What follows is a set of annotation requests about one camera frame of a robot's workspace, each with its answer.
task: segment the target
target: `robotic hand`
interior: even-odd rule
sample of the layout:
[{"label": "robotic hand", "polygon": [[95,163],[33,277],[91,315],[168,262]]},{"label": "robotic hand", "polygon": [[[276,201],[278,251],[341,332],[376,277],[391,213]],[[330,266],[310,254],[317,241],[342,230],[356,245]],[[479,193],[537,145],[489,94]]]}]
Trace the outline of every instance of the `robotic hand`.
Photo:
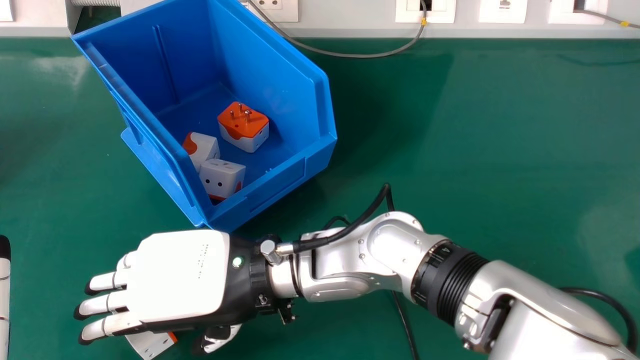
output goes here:
[{"label": "robotic hand", "polygon": [[79,341],[203,328],[195,349],[210,353],[258,314],[295,320],[296,297],[324,302],[394,290],[489,359],[638,360],[604,318],[567,293],[427,234],[409,214],[390,211],[364,223],[374,205],[353,224],[295,243],[275,236],[246,242],[213,230],[152,235],[116,272],[87,284],[89,295],[118,291],[85,300],[76,318],[115,313],[87,325]]}]

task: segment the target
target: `robot finger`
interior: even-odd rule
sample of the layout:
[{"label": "robot finger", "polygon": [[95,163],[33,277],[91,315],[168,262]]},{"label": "robot finger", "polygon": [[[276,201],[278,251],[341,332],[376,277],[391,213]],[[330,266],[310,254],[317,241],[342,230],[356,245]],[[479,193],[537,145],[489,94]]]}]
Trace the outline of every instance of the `robot finger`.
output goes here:
[{"label": "robot finger", "polygon": [[141,323],[129,311],[109,315],[85,326],[78,342],[81,345],[89,345],[95,340],[108,336],[130,335],[146,331],[145,324]]},{"label": "robot finger", "polygon": [[122,312],[127,309],[127,290],[114,291],[107,295],[87,299],[80,303],[74,311],[76,320],[86,320],[92,315]]},{"label": "robot finger", "polygon": [[136,261],[136,253],[138,251],[132,251],[128,254],[126,254],[125,256],[122,257],[122,259],[120,259],[118,261],[118,265],[116,266],[117,270],[121,270],[121,269],[128,269],[130,268]]},{"label": "robot finger", "polygon": [[94,296],[105,290],[126,289],[128,278],[129,269],[121,269],[116,272],[94,276],[84,287],[84,293]]}]

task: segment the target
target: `green tabletop surface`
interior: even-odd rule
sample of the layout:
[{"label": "green tabletop surface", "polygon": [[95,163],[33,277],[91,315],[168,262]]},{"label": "green tabletop surface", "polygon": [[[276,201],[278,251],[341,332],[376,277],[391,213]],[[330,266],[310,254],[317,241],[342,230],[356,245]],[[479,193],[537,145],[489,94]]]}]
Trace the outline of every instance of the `green tabletop surface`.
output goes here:
[{"label": "green tabletop surface", "polygon": [[[405,40],[309,40],[373,52]],[[604,291],[640,320],[640,42],[421,40],[380,60],[309,55],[330,79],[330,166],[238,230],[294,240],[354,219],[384,182],[429,233],[554,286]],[[121,141],[124,123],[68,39],[0,40],[0,233],[12,241],[10,359],[138,359],[78,345],[91,276],[191,224]],[[621,335],[611,309],[588,301]],[[404,301],[423,359],[483,359]],[[410,359],[387,291],[245,324],[211,359]],[[191,359],[193,333],[160,360]]]}]

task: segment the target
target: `black cable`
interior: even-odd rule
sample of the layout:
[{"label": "black cable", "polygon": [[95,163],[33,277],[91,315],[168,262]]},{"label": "black cable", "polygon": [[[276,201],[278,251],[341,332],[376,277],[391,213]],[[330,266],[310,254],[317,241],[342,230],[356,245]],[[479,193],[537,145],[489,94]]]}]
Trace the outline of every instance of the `black cable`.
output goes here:
[{"label": "black cable", "polygon": [[[378,194],[378,196],[376,197],[374,202],[371,204],[371,206],[372,206],[373,204],[378,203],[378,205],[374,208],[374,211],[378,206],[380,206],[380,203],[382,203],[382,198],[380,197],[381,194],[383,194],[384,198],[387,199],[387,209],[389,211],[395,211],[396,207],[394,206],[393,196],[391,195],[391,186],[389,184],[385,184],[382,187],[382,190],[380,190],[380,193]],[[365,213],[363,213],[363,215],[360,215],[360,217],[364,216],[367,213],[368,210],[369,210],[369,208],[367,208],[367,210],[365,210]],[[331,227],[331,225],[333,225],[337,221],[344,222],[348,227],[351,225],[351,223],[349,223],[349,220],[347,220],[346,218],[338,215],[338,216],[332,217],[323,226],[322,230],[329,229]],[[409,349],[411,350],[411,357],[413,358],[413,360],[420,360],[420,355],[418,355],[418,348],[415,345],[415,338],[413,337],[413,330],[411,329],[411,324],[409,324],[409,318],[408,318],[408,316],[406,315],[406,313],[404,311],[404,307],[400,303],[400,298],[398,297],[398,292],[391,291],[391,294],[393,295],[394,303],[396,304],[396,308],[398,310],[398,313],[400,314],[400,319],[402,320],[402,325],[404,327],[404,332],[406,333],[406,339],[409,342]]]},{"label": "black cable", "polygon": [[625,325],[627,326],[627,349],[632,353],[636,353],[638,346],[638,328],[636,325],[636,321],[633,316],[629,313],[625,307],[620,304],[616,299],[608,296],[607,294],[601,293],[599,291],[584,289],[584,288],[560,288],[560,290],[565,293],[569,293],[572,295],[583,295],[588,297],[593,297],[594,299],[598,299],[602,302],[607,303],[611,307],[613,307],[619,314],[622,316],[622,319],[625,321]]},{"label": "black cable", "polygon": [[348,234],[351,234],[358,226],[362,225],[367,219],[376,211],[376,209],[382,204],[382,200],[387,198],[387,206],[393,208],[394,203],[391,199],[391,185],[384,184],[380,192],[373,200],[371,205],[351,224],[349,224],[344,229],[338,231],[333,235],[329,235],[325,238],[315,238],[307,241],[296,241],[293,243],[293,251],[294,253],[300,253],[303,251],[314,250],[321,246],[325,246],[330,244],[336,240],[339,240]]}]

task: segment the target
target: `black ribbed joint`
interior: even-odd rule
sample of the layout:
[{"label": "black ribbed joint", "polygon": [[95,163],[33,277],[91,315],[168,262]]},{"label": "black ribbed joint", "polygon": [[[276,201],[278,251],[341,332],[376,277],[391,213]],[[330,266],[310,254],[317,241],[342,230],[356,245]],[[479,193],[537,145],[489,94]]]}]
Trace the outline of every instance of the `black ribbed joint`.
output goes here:
[{"label": "black ribbed joint", "polygon": [[454,243],[442,244],[424,257],[413,278],[412,297],[418,305],[453,326],[471,281],[488,262]]}]

